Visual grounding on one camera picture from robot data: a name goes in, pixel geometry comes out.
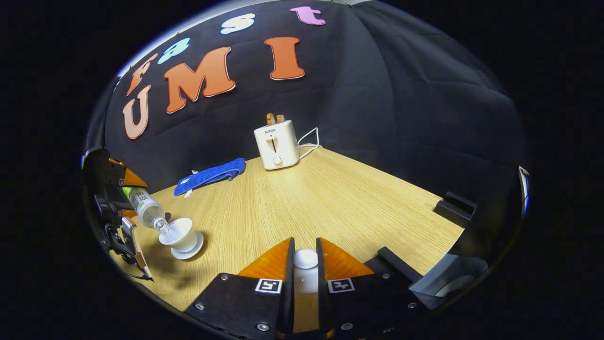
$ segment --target white cup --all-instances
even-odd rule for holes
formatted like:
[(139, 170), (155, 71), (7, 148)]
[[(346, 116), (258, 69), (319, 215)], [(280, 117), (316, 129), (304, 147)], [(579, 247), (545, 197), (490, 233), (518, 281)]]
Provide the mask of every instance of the white cup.
[(170, 223), (168, 234), (160, 234), (159, 242), (170, 246), (177, 252), (189, 252), (197, 245), (197, 235), (193, 230), (193, 221), (183, 217)]

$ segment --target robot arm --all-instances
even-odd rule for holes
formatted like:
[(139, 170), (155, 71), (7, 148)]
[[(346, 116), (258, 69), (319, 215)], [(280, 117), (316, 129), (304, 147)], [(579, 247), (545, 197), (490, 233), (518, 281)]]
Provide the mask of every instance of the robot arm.
[[(136, 226), (130, 219), (136, 216), (130, 202), (123, 195), (121, 187), (146, 188), (142, 179), (122, 162), (109, 157), (107, 149), (99, 149), (88, 154), (82, 167), (84, 199), (92, 211), (97, 211), (93, 232), (107, 251), (113, 250), (128, 264), (136, 266), (144, 280), (152, 280), (140, 247), (134, 237)], [(118, 233), (122, 228), (123, 239)]]

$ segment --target foam letter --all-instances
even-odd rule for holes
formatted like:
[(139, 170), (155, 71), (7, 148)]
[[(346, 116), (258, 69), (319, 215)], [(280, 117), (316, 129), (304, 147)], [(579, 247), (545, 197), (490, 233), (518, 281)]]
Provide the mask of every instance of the foam letter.
[(166, 71), (169, 104), (166, 112), (175, 113), (185, 107), (187, 101), (181, 97), (181, 90), (192, 101), (197, 101), (201, 85), (205, 79), (204, 97), (212, 97), (235, 88), (227, 72), (227, 54), (230, 47), (220, 47), (208, 52), (193, 72), (186, 64), (178, 64)]
[(304, 76), (304, 70), (298, 66), (296, 58), (296, 44), (300, 39), (293, 37), (277, 37), (265, 40), (265, 44), (272, 48), (272, 60), (275, 69), (271, 72), (271, 79), (285, 80)]
[(145, 128), (147, 128), (147, 123), (149, 122), (149, 104), (147, 103), (147, 94), (149, 93), (149, 90), (151, 90), (151, 85), (145, 86), (137, 95), (141, 108), (141, 119), (138, 121), (138, 124), (134, 124), (134, 119), (132, 117), (132, 106), (134, 105), (134, 99), (131, 99), (126, 106), (124, 106), (124, 110), (122, 110), (122, 113), (124, 114), (126, 135), (130, 139), (137, 139), (138, 136), (143, 134)]
[(164, 51), (164, 55), (159, 58), (157, 64), (163, 64), (168, 61), (172, 56), (176, 56), (177, 54), (181, 54), (188, 47), (188, 42), (191, 38), (185, 38), (174, 45), (168, 47), (166, 51)]
[(291, 8), (289, 11), (296, 12), (298, 14), (298, 19), (301, 22), (309, 25), (325, 25), (325, 20), (315, 18), (315, 14), (321, 14), (321, 11), (314, 10), (308, 6)]
[(248, 13), (240, 16), (236, 16), (235, 18), (229, 19), (222, 24), (223, 29), (220, 31), (221, 34), (229, 34), (232, 32), (237, 32), (240, 30), (244, 30), (254, 24), (253, 18), (256, 15), (253, 13)]
[(154, 60), (157, 57), (157, 53), (155, 53), (151, 58), (149, 58), (149, 60), (145, 61), (144, 64), (142, 64), (139, 68), (137, 68), (136, 71), (134, 71), (134, 73), (132, 73), (132, 82), (130, 83), (130, 88), (128, 89), (128, 92), (126, 92), (126, 97), (130, 96), (130, 93), (132, 92), (132, 90), (134, 90), (135, 87), (137, 87), (138, 84), (140, 84), (143, 81), (143, 78), (141, 78), (141, 76), (147, 72), (147, 70), (149, 69), (149, 65), (151, 64), (151, 60)]

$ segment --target white toaster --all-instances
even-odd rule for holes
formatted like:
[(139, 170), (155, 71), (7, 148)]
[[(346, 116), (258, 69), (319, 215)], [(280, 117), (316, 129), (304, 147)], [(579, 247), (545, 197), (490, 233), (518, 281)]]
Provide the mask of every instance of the white toaster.
[(262, 164), (267, 170), (287, 168), (300, 159), (298, 140), (291, 120), (254, 130)]

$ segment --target wooden table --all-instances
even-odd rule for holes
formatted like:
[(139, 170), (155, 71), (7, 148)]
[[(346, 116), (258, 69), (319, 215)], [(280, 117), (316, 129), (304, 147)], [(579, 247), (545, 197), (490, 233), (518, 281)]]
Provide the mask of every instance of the wooden table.
[[(245, 172), (231, 181), (197, 188), (188, 198), (173, 193), (174, 186), (152, 196), (172, 219), (191, 218), (204, 245), (193, 258), (177, 260), (159, 243), (157, 231), (134, 218), (155, 282), (133, 280), (179, 310), (218, 273), (239, 273), (289, 237), (296, 249), (314, 249), (323, 237), (361, 262), (387, 246), (424, 275), (463, 231), (432, 212), (440, 197), (323, 148), (274, 171), (265, 170), (260, 158), (248, 160)], [(111, 254), (124, 271), (139, 275)], [(316, 294), (296, 295), (295, 332), (318, 328), (316, 304)]]

